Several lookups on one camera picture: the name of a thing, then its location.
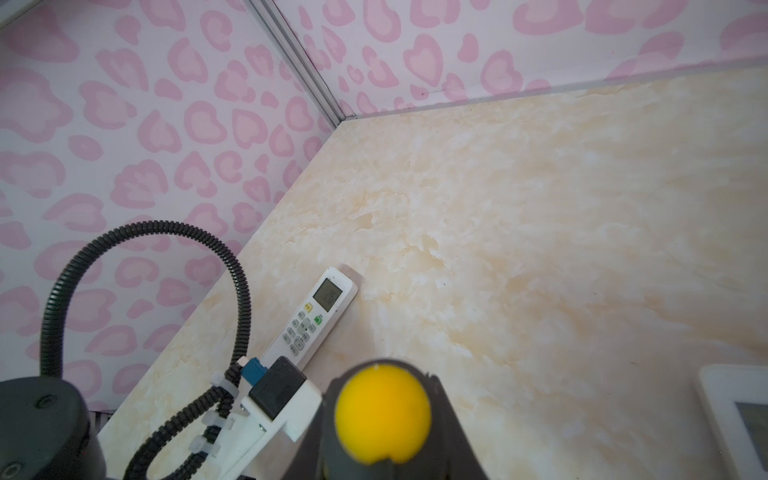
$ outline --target white remote control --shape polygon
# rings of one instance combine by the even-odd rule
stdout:
[[[330,267],[261,356],[261,364],[270,368],[285,356],[299,370],[304,369],[355,294],[357,285]]]

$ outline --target marble tabletop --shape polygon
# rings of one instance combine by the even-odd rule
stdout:
[[[694,379],[768,362],[767,91],[754,68],[345,121],[239,255],[250,355],[345,265],[321,389],[380,356],[436,374],[493,479],[723,478]],[[235,322],[225,274],[99,435],[110,476],[226,367]]]

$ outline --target black corrugated tube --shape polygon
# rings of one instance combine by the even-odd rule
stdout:
[[[93,265],[98,257],[119,243],[144,235],[170,234],[191,238],[210,248],[222,259],[227,270],[230,271],[232,281],[235,284],[237,295],[237,333],[235,345],[232,351],[230,367],[224,373],[225,378],[235,385],[240,384],[240,366],[237,360],[245,356],[248,350],[250,336],[250,293],[248,282],[240,262],[232,254],[229,247],[205,230],[193,225],[166,220],[150,220],[146,222],[131,223],[110,230],[83,247],[69,261],[64,271],[61,272],[45,304],[43,321],[40,331],[40,375],[61,378],[62,352],[64,349],[64,323],[67,317],[69,303],[74,295],[74,289],[85,275],[88,267]],[[210,387],[203,395],[185,406],[180,412],[165,422],[153,433],[134,454],[128,467],[125,469],[125,480],[145,480],[147,470],[160,450],[187,425],[207,410],[219,404],[217,413],[226,418],[230,414],[234,398],[221,387]],[[219,427],[209,426],[203,436],[210,443],[216,441],[219,435]],[[169,476],[168,480],[188,480],[205,462],[206,453],[191,454],[179,468]]]

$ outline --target pink leopard print wallpaper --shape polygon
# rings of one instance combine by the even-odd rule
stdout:
[[[37,374],[43,304],[89,240],[182,220],[237,253],[330,132],[240,0],[44,2],[4,29],[0,379]],[[191,240],[111,250],[74,296],[64,377],[117,408],[222,273]]]
[[[347,116],[768,55],[766,0],[277,0]]]

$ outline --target remote control screen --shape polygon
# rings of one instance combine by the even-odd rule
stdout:
[[[336,303],[340,296],[341,289],[326,278],[312,298],[314,298],[326,312],[330,312],[331,307]]]
[[[768,472],[768,405],[736,402],[763,470]]]

